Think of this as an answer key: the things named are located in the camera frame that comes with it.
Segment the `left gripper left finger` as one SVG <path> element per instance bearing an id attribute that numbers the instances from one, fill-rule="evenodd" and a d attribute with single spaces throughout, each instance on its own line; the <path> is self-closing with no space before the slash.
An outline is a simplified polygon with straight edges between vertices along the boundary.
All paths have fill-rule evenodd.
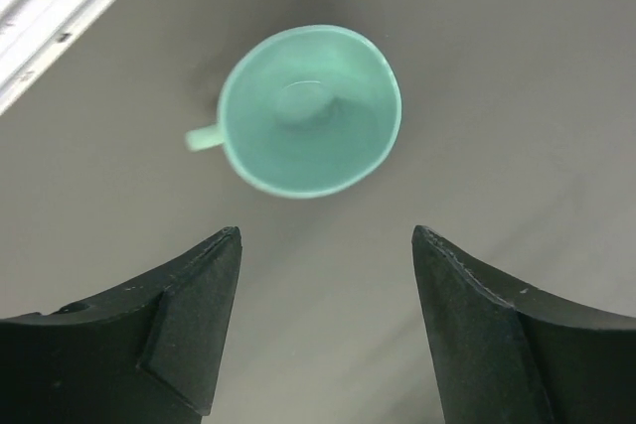
<path id="1" fill-rule="evenodd" d="M 212 409 L 241 263 L 226 227 L 43 315 L 1 323 L 5 423 L 199 423 Z"/>

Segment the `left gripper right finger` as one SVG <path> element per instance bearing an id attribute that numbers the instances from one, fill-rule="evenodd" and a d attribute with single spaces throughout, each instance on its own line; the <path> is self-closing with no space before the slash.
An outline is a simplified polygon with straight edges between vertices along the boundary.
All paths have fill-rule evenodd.
<path id="1" fill-rule="evenodd" d="M 425 226 L 411 244 L 445 422 L 634 422 L 634 318 L 538 289 Z"/>

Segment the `mint green cup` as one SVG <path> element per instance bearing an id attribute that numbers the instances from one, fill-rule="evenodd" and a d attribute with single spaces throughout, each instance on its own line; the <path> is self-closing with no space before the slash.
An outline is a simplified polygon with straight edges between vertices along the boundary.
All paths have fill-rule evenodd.
<path id="1" fill-rule="evenodd" d="M 287 199 L 341 192 L 392 151 L 402 101 L 397 77 L 365 36 L 333 25 L 277 33 L 230 71 L 214 123 L 191 130 L 193 152 L 223 148 L 251 186 Z"/>

